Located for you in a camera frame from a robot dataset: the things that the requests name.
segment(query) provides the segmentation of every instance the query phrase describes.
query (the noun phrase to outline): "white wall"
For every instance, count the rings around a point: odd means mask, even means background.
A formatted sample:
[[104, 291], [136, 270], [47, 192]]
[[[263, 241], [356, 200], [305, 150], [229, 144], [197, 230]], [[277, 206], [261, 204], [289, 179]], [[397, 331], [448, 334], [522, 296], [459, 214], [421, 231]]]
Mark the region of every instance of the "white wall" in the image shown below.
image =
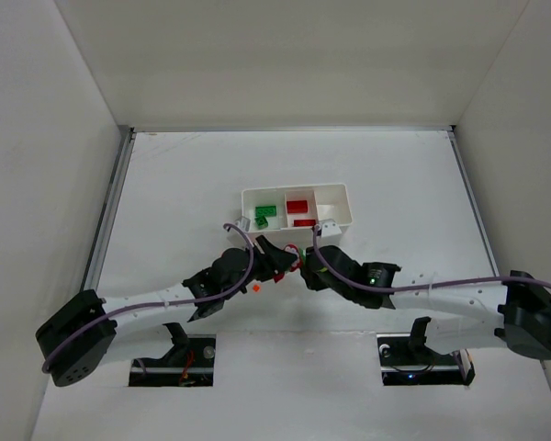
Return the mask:
[[551, 280], [551, 0], [530, 1], [456, 136], [500, 271]]
[[526, 0], [57, 0], [113, 115], [152, 128], [455, 124]]
[[0, 440], [29, 436], [34, 333], [78, 288], [119, 134], [51, 0], [0, 0]]

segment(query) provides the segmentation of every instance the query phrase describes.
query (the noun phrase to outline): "robotic arm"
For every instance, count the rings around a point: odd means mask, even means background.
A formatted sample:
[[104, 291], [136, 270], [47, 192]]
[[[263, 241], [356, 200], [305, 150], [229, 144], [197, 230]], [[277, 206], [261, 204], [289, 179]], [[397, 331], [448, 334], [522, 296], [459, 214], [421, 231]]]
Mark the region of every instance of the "robotic arm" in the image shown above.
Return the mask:
[[[231, 227], [248, 241], [238, 227]], [[315, 245], [317, 230], [330, 235], [335, 227], [332, 220], [323, 222], [315, 230]], [[212, 266], [173, 288], [124, 298], [99, 298], [93, 290], [80, 292], [36, 332], [46, 360], [43, 371], [51, 374], [56, 386], [63, 387], [107, 362], [183, 356], [187, 336], [180, 323], [220, 311], [225, 300], [238, 291], [247, 292], [246, 286], [254, 280], [277, 282], [295, 269], [297, 260], [297, 254], [259, 236], [255, 245], [248, 242], [247, 250], [228, 249]], [[410, 332], [413, 350], [449, 354], [462, 348], [508, 347], [522, 356], [551, 359], [551, 294], [544, 288], [511, 282], [445, 292], [433, 289], [431, 280], [426, 280], [427, 289], [393, 288], [394, 275], [400, 270], [387, 263], [360, 265], [329, 245], [309, 248], [300, 274], [308, 289], [331, 288], [368, 309], [420, 309], [455, 315], [417, 319]], [[519, 272], [512, 275], [531, 277]], [[377, 293], [368, 292], [368, 287]]]

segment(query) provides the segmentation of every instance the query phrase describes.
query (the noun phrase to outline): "table surface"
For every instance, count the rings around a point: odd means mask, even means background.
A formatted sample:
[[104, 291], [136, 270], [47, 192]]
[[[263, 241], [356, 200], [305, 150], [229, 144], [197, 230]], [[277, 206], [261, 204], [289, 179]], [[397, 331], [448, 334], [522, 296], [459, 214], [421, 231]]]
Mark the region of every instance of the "table surface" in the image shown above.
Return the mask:
[[[445, 131], [140, 133], [118, 206], [100, 296], [171, 287], [231, 246], [221, 225], [253, 187], [345, 183], [357, 261], [473, 277], [491, 266]], [[239, 294], [189, 333], [218, 333], [209, 389], [134, 390], [129, 363], [48, 387], [36, 440], [551, 439], [551, 393], [537, 361], [473, 350], [456, 386], [384, 387], [372, 331], [409, 331], [421, 311], [369, 311], [288, 275]]]

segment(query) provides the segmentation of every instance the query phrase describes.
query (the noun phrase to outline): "green object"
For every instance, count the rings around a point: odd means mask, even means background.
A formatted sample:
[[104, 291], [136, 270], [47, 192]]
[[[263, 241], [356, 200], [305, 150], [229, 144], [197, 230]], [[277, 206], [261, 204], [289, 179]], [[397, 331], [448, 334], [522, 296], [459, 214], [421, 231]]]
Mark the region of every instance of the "green object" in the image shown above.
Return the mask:
[[255, 223], [257, 224], [257, 228], [259, 230], [262, 230], [263, 228], [267, 228], [267, 226], [269, 225], [269, 223], [267, 223], [267, 219], [265, 218], [265, 216], [257, 216], [255, 218]]
[[265, 205], [262, 207], [255, 207], [255, 218], [260, 218], [265, 216], [266, 218], [271, 218], [277, 216], [277, 209], [275, 205]]

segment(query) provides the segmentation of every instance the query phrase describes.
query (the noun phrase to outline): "red block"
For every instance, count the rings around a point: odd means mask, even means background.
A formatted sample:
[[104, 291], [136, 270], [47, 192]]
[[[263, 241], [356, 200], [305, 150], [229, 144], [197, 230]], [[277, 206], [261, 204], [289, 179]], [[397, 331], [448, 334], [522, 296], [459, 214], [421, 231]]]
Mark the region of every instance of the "red block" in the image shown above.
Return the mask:
[[289, 200], [286, 202], [287, 214], [303, 214], [309, 212], [307, 200]]
[[294, 219], [295, 227], [313, 227], [314, 225], [316, 225], [314, 219]]

